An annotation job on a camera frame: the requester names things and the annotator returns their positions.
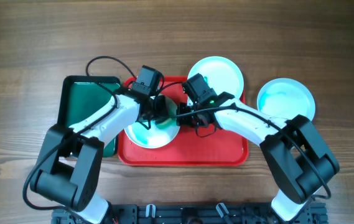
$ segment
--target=wire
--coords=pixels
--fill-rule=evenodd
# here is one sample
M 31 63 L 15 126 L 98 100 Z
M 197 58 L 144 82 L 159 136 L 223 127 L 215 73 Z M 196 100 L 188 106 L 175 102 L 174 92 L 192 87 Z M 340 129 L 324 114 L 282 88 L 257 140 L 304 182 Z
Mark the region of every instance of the wire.
M 163 84 L 164 84 L 164 82 L 163 82 L 162 87 L 160 87 L 160 89 L 156 91 L 156 94 L 154 95 L 154 98 L 153 98 L 153 107 L 152 108 L 153 108 L 153 112 L 154 112 L 155 115 L 158 115 L 157 114 L 157 108 L 156 108 L 156 101 L 157 101 L 157 97 L 160 95 L 160 93 L 163 90 L 165 90 L 166 88 L 168 88 L 168 87 L 170 87 L 172 85 L 181 84 L 181 83 L 183 83 L 183 82 L 172 82 L 172 83 L 169 83 L 169 84 L 167 84 L 166 86 L 163 87 Z
M 141 124 L 142 126 L 144 126 L 144 128 L 146 130 L 150 130 L 151 128 L 151 119 L 152 119 L 152 116 L 149 115 L 148 119 L 147 119 L 147 126 L 142 122 L 142 121 L 137 121 L 139 124 Z
M 85 67 L 85 74 L 87 76 L 90 76 L 90 73 L 88 72 L 88 69 L 91 65 L 91 63 L 93 63 L 94 61 L 96 60 L 99 60 L 99 59 L 111 59 L 111 60 L 115 60 L 117 62 L 119 62 L 122 66 L 124 66 L 125 68 L 127 68 L 127 70 L 129 71 L 129 73 L 131 74 L 132 77 L 134 77 L 135 79 L 137 79 L 137 76 L 134 75 L 133 71 L 131 71 L 131 69 L 122 61 L 120 61 L 119 59 L 115 58 L 115 57 L 111 57 L 111 56 L 98 56 L 98 57 L 95 57 L 93 59 L 91 59 L 88 63 L 87 63 L 87 66 Z
M 305 152 L 301 149 L 301 147 L 295 142 L 295 140 L 293 140 L 288 134 L 286 134 L 280 127 L 278 127 L 276 124 L 274 124 L 272 121 L 267 120 L 265 118 L 263 118 L 262 116 L 249 111 L 249 110 L 245 110 L 242 108 L 239 108 L 235 105 L 235 109 L 237 111 L 242 111 L 244 113 L 248 113 L 252 116 L 255 116 L 256 118 L 260 119 L 261 121 L 264 121 L 266 124 L 268 124 L 269 126 L 273 127 L 274 129 L 278 130 L 289 142 L 291 142 L 291 144 L 300 152 L 301 156 L 305 159 L 305 161 L 308 163 L 308 165 L 311 167 L 312 171 L 314 172 L 314 174 L 316 175 L 316 177 L 319 179 L 320 183 L 322 184 L 322 187 L 326 190 L 326 194 L 327 196 L 324 195 L 313 195 L 311 196 L 313 199 L 315 198 L 322 198 L 322 199 L 330 199 L 332 197 L 332 192 L 330 191 L 329 187 L 327 186 L 326 182 L 323 180 L 323 178 L 320 176 L 319 171 L 316 169 L 314 163 L 311 162 L 311 160 L 307 157 L 307 155 L 305 154 Z
M 198 128 L 199 128 L 199 126 L 196 125 L 196 126 L 195 126 L 195 132 L 196 132 L 196 136 L 198 136 L 198 137 L 200 137 L 200 138 L 209 137 L 210 135 L 214 134 L 214 133 L 217 131 L 217 127 L 214 126 L 214 131 L 213 131 L 212 133 L 201 136 L 201 135 L 199 135 Z
M 161 75 L 162 75 L 162 85 L 160 86 L 160 89 L 163 88 L 163 86 L 164 86 L 164 81 L 165 81 L 164 75 L 163 75 L 163 74 L 161 74 Z
M 197 111 L 193 111 L 193 112 L 189 112 L 189 113 L 185 113 L 185 114 L 178 114 L 178 115 L 175 115 L 175 116 L 170 116 L 169 118 L 180 118 L 180 117 L 183 117 L 183 116 L 191 116 L 193 114 L 198 114 L 198 113 L 203 113 L 203 112 L 209 112 L 209 111 L 216 112 L 216 111 L 221 111 L 221 110 L 237 110 L 237 111 L 241 111 L 241 112 L 244 112 L 244 113 L 248 113 L 248 114 L 260 119 L 261 121 L 264 121 L 266 124 L 268 124 L 269 126 L 275 128 L 276 130 L 278 130 L 300 152 L 301 156 L 308 163 L 308 165 L 310 166 L 310 168 L 312 169 L 312 171 L 314 172 L 316 177 L 319 179 L 320 183 L 322 184 L 322 187 L 325 189 L 325 191 L 327 193 L 327 196 L 324 196 L 324 195 L 313 195 L 313 196 L 311 196 L 312 199 L 314 199 L 314 200 L 315 200 L 315 198 L 330 199 L 332 197 L 332 192 L 330 191 L 330 189 L 327 186 L 326 182 L 320 176 L 319 171 L 316 169 L 315 165 L 307 157 L 307 155 L 304 153 L 304 151 L 301 149 L 301 147 L 289 135 L 287 135 L 280 127 L 278 127 L 272 121 L 267 120 L 267 119 L 263 118 L 262 116 L 254 113 L 252 111 L 239 108 L 235 104 L 232 104 L 230 106 L 219 106 L 219 107 L 216 107 L 216 108 L 206 108 L 206 109 L 201 109 L 201 110 L 197 110 Z
M 88 68 L 90 66 L 90 64 L 92 62 L 94 62 L 95 60 L 98 60 L 98 59 L 101 59 L 101 58 L 109 58 L 109 59 L 113 59 L 117 62 L 119 62 L 121 65 L 123 65 L 124 67 L 127 68 L 127 70 L 130 72 L 130 74 L 134 77 L 135 75 L 133 74 L 133 72 L 131 71 L 131 69 L 129 69 L 129 67 L 123 63 L 122 61 L 120 61 L 119 59 L 117 58 L 114 58 L 114 57 L 110 57 L 110 56 L 99 56 L 99 57 L 96 57 L 92 60 L 90 60 L 88 63 L 87 63 L 87 66 L 86 66 L 86 75 L 89 77 L 90 74 L 88 72 Z M 118 105 L 118 100 L 117 100 L 117 97 L 116 95 L 110 90 L 108 89 L 107 87 L 105 87 L 104 85 L 98 83 L 98 82 L 94 82 L 96 83 L 98 86 L 100 86 L 102 89 L 106 90 L 108 93 L 110 93 L 112 95 L 112 97 L 114 98 L 114 105 L 112 106 L 112 108 L 106 112 L 104 115 L 102 115 L 100 118 L 96 119 L 94 122 L 92 122 L 91 124 L 87 125 L 85 128 L 83 128 L 82 130 L 78 131 L 77 133 L 71 135 L 69 138 L 65 139 L 64 141 L 62 141 L 60 144 L 56 145 L 54 148 L 52 148 L 48 153 L 46 153 L 46 155 L 44 155 L 41 160 L 37 161 L 36 165 L 33 167 L 33 169 L 30 171 L 29 175 L 27 176 L 26 178 L 26 181 L 23 185 L 23 190 L 22 190 L 22 198 L 23 198 L 23 201 L 25 201 L 26 205 L 28 205 L 30 208 L 33 208 L 35 210 L 54 210 L 54 209 L 64 209 L 64 210 L 68 210 L 68 208 L 66 206 L 62 206 L 62 205 L 57 205 L 57 206 L 51 206 L 51 207 L 40 207 L 40 206 L 36 206 L 34 205 L 33 203 L 31 203 L 29 201 L 29 199 L 27 198 L 27 188 L 29 187 L 29 184 L 30 184 L 30 181 L 32 180 L 33 178 L 33 175 L 38 171 L 38 169 L 40 168 L 40 166 L 55 152 L 57 151 L 58 149 L 61 149 L 63 147 L 65 147 L 67 144 L 71 143 L 73 140 L 75 140 L 77 137 L 79 137 L 82 133 L 84 133 L 85 131 L 91 129 L 94 125 L 96 125 L 98 122 L 100 122 L 103 118 L 109 116 L 117 107 Z

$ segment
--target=wooden table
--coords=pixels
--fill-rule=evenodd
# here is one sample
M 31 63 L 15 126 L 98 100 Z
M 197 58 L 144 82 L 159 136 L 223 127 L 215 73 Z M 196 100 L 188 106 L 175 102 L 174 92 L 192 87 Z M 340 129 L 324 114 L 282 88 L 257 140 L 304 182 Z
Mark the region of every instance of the wooden table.
M 0 1 L 0 223 L 49 223 L 22 201 L 22 185 L 56 122 L 62 81 L 112 55 L 186 75 L 220 55 L 245 74 L 247 102 L 288 77 L 312 92 L 314 123 L 340 162 L 327 201 L 331 223 L 354 222 L 354 1 Z M 95 75 L 129 74 L 107 60 Z M 128 167 L 102 163 L 98 190 L 113 203 L 267 202 L 278 188 L 250 145 L 239 167 Z M 50 202 L 29 194 L 34 203 Z

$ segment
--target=black mounting bracket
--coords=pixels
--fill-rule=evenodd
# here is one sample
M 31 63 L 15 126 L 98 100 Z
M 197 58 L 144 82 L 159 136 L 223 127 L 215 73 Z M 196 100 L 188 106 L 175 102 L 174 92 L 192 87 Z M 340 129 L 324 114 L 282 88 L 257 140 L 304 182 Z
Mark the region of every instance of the black mounting bracket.
M 156 206 L 154 215 L 147 216 L 148 206 L 113 205 L 114 224 L 186 224 L 183 223 L 183 211 L 186 208 L 196 210 L 196 217 L 205 224 L 327 224 L 327 210 L 324 203 L 310 203 L 300 212 L 295 220 L 284 222 L 276 218 L 270 203 L 244 203 L 242 205 L 225 205 L 227 218 L 221 217 L 215 205 L 180 205 Z M 65 210 L 54 210 L 51 224 L 87 224 Z

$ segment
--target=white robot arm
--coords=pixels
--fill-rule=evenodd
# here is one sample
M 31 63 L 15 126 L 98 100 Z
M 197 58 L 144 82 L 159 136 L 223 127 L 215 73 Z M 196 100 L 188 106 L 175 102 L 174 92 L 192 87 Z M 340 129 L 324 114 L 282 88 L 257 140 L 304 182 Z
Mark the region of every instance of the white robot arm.
M 124 90 L 116 95 L 118 104 L 115 110 L 91 129 L 81 133 L 81 138 L 70 145 L 77 147 L 80 153 L 74 170 L 65 168 L 57 162 L 58 156 L 70 154 L 68 149 L 65 149 L 65 152 L 59 149 L 54 158 L 49 157 L 49 161 L 37 169 L 30 182 L 30 188 L 65 205 L 90 223 L 112 223 L 109 220 L 104 221 L 111 210 L 111 204 L 95 192 L 102 150 L 124 128 L 136 122 L 147 109 L 146 102 L 142 101 L 144 98 L 142 94 L 144 93 L 147 98 L 153 95 L 151 90 L 159 83 L 155 76 L 157 71 L 151 71 L 151 78 L 146 77 L 144 82 L 137 80 L 133 83 L 133 90 Z M 196 111 L 203 115 L 201 118 L 208 119 L 209 123 L 214 123 L 218 128 L 238 133 L 260 146 L 280 188 L 271 205 L 281 220 L 292 220 L 303 209 L 311 195 L 322 186 L 314 171 L 303 162 L 303 158 L 294 158 L 291 155 L 292 145 L 284 138 L 286 134 L 281 134 L 282 129 L 300 141 L 300 144 L 308 147 L 305 153 L 311 158 L 316 169 L 320 170 L 323 180 L 329 181 L 338 172 L 337 160 L 308 119 L 302 116 L 292 121 L 275 118 L 244 105 L 227 93 L 218 96 L 208 87 L 200 74 L 193 76 L 182 86 L 190 99 L 201 107 Z M 70 129 L 53 126 L 44 139 L 39 159 L 50 151 L 49 148 L 71 135 L 70 132 L 78 133 L 106 114 L 113 105 L 112 97 L 104 107 L 84 121 L 71 125 Z M 55 189 L 55 184 L 63 184 L 64 188 Z

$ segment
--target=plastic tray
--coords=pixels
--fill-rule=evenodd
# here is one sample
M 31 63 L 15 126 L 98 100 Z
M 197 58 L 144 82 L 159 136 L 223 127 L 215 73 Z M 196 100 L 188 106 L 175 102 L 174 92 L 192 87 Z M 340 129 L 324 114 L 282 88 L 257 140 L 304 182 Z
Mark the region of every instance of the plastic tray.
M 164 85 L 171 82 L 184 82 L 187 77 L 166 76 Z M 181 85 L 172 85 L 162 94 L 175 103 L 186 102 L 187 95 Z M 240 100 L 245 102 L 243 92 Z M 157 149 L 137 146 L 122 131 L 118 135 L 118 154 L 120 160 L 130 166 L 238 166 L 249 155 L 248 141 L 236 133 L 217 130 L 215 134 L 200 138 L 195 129 L 182 126 L 178 135 L 167 145 Z

